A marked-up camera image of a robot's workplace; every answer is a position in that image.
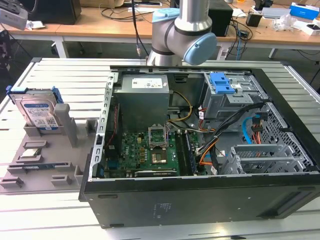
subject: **plastic bag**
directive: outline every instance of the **plastic bag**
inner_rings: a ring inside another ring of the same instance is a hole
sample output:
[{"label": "plastic bag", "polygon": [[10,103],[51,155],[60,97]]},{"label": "plastic bag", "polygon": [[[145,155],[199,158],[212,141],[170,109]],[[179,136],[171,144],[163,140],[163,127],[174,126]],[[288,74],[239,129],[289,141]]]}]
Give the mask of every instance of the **plastic bag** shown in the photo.
[{"label": "plastic bag", "polygon": [[291,27],[297,21],[296,18],[292,17],[290,14],[282,15],[279,19],[273,19],[272,27],[276,31],[290,30],[294,29]]}]

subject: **white box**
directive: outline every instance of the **white box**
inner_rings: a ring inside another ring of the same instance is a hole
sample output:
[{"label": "white box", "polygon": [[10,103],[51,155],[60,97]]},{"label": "white box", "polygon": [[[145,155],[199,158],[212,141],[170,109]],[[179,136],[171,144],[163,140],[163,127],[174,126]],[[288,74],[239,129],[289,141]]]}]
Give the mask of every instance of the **white box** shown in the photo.
[{"label": "white box", "polygon": [[[309,26],[315,26],[318,29],[312,29]],[[310,36],[319,36],[320,35],[320,27],[315,23],[309,23],[306,26],[302,27],[301,30]]]}]

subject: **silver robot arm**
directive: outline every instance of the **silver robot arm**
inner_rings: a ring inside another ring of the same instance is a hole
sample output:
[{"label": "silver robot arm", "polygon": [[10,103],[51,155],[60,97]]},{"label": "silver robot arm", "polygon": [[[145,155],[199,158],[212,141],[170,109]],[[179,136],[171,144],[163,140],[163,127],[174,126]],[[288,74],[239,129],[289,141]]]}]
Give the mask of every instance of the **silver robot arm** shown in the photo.
[{"label": "silver robot arm", "polygon": [[199,65],[216,50],[209,0],[180,0],[180,9],[162,8],[152,17],[152,50],[148,66]]}]

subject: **yellow wire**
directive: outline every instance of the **yellow wire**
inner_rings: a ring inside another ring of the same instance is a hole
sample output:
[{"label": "yellow wire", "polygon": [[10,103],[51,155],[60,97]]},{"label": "yellow wire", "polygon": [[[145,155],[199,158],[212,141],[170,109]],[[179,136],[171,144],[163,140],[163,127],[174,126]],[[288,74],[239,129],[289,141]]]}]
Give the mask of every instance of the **yellow wire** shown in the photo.
[{"label": "yellow wire", "polygon": [[188,103],[188,105],[189,105],[189,113],[188,113],[188,115],[185,116],[185,117],[170,119],[170,120],[168,120],[168,122],[183,121],[183,120],[185,120],[185,119],[187,119],[187,118],[189,118],[189,117],[191,116],[191,114],[192,114],[192,105],[191,105],[191,103],[189,102],[189,100],[188,100],[185,96],[183,96],[180,92],[178,92],[178,91],[173,91],[173,92],[179,94],[179,95]]}]

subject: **hard drive label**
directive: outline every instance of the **hard drive label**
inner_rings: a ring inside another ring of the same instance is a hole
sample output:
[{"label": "hard drive label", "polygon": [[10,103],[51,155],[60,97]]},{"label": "hard drive label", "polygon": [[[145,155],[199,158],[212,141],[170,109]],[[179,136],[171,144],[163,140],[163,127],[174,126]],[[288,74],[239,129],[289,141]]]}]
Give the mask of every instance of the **hard drive label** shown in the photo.
[{"label": "hard drive label", "polygon": [[55,117],[51,114],[51,110],[46,103],[28,103],[23,105],[29,118],[33,121],[37,128],[52,130],[57,128],[58,124]]}]

